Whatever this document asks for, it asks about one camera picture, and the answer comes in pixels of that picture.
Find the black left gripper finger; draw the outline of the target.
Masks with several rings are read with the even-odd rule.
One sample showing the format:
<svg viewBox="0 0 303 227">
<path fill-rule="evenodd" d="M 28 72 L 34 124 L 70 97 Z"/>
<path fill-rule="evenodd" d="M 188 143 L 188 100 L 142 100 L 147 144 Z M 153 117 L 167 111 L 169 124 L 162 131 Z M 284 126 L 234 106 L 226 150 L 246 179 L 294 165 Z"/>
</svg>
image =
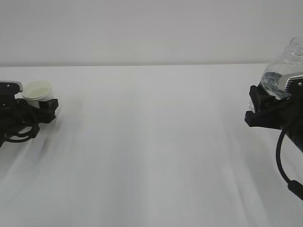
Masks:
<svg viewBox="0 0 303 227">
<path fill-rule="evenodd" d="M 59 107 L 58 99 L 51 99 L 49 101 L 39 101 L 38 119 L 41 123 L 50 123 L 53 121 L 55 111 Z"/>
</svg>

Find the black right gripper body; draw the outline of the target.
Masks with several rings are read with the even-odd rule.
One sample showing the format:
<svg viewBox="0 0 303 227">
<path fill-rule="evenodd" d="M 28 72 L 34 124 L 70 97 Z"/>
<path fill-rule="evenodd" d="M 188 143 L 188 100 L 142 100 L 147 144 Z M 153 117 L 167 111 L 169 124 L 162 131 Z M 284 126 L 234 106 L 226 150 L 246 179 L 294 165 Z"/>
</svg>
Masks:
<svg viewBox="0 0 303 227">
<path fill-rule="evenodd" d="M 267 108 L 257 111 L 272 116 L 275 121 L 275 127 L 271 129 L 283 129 L 290 121 L 291 129 L 303 129 L 303 94 L 291 95 L 280 100 L 270 95 L 270 102 Z"/>
</svg>

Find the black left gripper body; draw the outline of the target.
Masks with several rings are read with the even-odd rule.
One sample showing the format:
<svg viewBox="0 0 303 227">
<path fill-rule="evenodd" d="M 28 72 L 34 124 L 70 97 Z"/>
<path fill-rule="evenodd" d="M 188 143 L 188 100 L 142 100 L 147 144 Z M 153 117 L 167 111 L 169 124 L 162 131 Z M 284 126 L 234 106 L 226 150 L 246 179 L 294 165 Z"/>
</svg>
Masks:
<svg viewBox="0 0 303 227">
<path fill-rule="evenodd" d="M 25 99 L 16 99 L 14 95 L 0 96 L 0 137 L 11 139 L 33 139 L 40 131 L 39 108 L 33 107 Z"/>
</svg>

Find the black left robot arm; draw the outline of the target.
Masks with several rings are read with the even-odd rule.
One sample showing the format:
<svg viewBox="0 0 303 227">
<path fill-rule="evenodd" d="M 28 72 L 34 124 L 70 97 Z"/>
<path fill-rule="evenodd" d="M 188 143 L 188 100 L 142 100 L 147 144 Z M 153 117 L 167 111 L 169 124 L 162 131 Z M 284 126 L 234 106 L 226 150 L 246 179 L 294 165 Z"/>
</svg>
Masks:
<svg viewBox="0 0 303 227">
<path fill-rule="evenodd" d="M 34 107 L 25 99 L 14 95 L 0 95 L 0 144 L 5 142 L 23 143 L 37 136 L 39 124 L 48 124 L 55 119 L 59 107 L 58 99 L 39 101 Z"/>
</svg>

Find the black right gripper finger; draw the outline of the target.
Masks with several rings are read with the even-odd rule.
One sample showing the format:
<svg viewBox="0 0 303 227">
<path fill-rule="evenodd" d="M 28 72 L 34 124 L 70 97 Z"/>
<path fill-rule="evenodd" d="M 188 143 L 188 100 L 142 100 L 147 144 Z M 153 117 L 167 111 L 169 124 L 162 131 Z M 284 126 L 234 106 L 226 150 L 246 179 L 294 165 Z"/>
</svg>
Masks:
<svg viewBox="0 0 303 227">
<path fill-rule="evenodd" d="M 244 121 L 249 127 L 275 127 L 275 121 L 268 113 L 254 113 L 252 111 L 247 111 L 245 113 Z"/>
<path fill-rule="evenodd" d="M 252 102 L 253 111 L 261 111 L 269 105 L 270 95 L 262 86 L 252 85 L 250 87 L 249 96 Z"/>
</svg>

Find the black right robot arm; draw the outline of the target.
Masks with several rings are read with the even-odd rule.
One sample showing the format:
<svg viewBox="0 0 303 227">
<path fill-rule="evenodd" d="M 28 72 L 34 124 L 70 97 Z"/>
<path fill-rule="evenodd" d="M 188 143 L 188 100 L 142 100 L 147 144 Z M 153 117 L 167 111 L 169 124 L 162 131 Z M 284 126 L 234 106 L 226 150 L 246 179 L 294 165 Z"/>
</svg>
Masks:
<svg viewBox="0 0 303 227">
<path fill-rule="evenodd" d="M 286 130 L 288 138 L 303 149 L 303 79 L 293 78 L 286 83 L 289 97 L 281 100 L 269 95 L 261 85 L 251 86 L 249 96 L 254 111 L 245 113 L 245 122 L 249 127 L 261 127 L 282 130 L 293 119 Z"/>
</svg>

